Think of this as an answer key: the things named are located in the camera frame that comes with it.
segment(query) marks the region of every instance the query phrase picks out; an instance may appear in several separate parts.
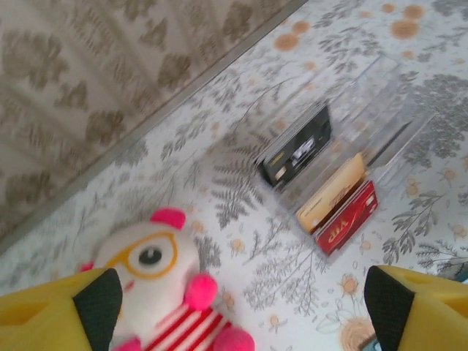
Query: red and white striped shirt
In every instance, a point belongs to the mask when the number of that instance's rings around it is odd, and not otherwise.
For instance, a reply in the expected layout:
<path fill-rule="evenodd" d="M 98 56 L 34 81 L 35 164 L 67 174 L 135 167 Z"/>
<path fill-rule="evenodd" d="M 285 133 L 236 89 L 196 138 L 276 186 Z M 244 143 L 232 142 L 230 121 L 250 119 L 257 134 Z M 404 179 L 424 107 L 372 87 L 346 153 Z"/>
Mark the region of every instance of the red and white striped shirt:
<path fill-rule="evenodd" d="M 144 351 L 206 351 L 231 323 L 211 307 L 196 311 L 182 305 L 157 326 L 155 339 Z"/>

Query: wallpaper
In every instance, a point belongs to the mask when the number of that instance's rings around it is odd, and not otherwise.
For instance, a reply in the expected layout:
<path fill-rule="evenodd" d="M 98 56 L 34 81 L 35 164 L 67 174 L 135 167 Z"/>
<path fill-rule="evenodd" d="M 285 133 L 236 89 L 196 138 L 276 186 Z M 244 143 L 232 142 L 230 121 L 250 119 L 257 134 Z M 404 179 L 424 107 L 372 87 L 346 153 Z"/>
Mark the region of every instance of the wallpaper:
<path fill-rule="evenodd" d="M 288 0 L 0 3 L 0 238 Z"/>

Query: floral tablecloth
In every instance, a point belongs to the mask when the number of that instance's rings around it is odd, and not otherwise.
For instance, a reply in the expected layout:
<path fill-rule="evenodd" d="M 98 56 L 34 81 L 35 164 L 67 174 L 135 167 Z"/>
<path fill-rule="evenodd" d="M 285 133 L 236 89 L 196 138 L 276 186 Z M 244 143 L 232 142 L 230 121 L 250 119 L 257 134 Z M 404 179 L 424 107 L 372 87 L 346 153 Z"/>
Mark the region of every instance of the floral tablecloth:
<path fill-rule="evenodd" d="M 0 294 L 72 274 L 116 228 L 180 206 L 217 307 L 258 350 L 357 350 L 373 333 L 370 265 L 453 275 L 468 262 L 467 47 L 465 0 L 311 0 L 7 251 Z M 401 59 L 418 112 L 435 119 L 407 155 L 412 175 L 328 265 L 249 181 L 251 158 L 288 122 L 258 124 L 311 72 L 333 65 L 349 80 L 380 51 Z"/>

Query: yellow glasses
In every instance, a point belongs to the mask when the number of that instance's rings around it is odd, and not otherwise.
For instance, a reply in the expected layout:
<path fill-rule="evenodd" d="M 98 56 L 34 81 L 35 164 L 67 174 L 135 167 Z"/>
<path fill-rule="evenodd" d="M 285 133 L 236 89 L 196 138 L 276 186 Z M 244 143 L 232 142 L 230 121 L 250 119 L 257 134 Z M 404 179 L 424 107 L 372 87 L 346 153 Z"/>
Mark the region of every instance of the yellow glasses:
<path fill-rule="evenodd" d="M 152 280 L 169 272 L 177 262 L 177 256 L 174 234 L 158 232 L 127 246 L 111 258 L 105 267 L 115 268 L 122 264 L 134 276 Z"/>

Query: stuffed toy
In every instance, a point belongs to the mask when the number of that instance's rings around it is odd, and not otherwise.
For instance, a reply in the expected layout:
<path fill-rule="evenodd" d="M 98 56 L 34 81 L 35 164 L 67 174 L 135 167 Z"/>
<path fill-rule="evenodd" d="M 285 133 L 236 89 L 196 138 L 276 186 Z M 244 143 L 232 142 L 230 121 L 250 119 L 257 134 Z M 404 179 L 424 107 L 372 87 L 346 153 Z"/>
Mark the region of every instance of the stuffed toy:
<path fill-rule="evenodd" d="M 112 234 L 91 268 L 115 268 L 123 300 L 113 351 L 254 351 L 246 331 L 211 308 L 217 284 L 200 273 L 197 246 L 181 232 L 185 213 L 156 211 L 141 222 Z"/>

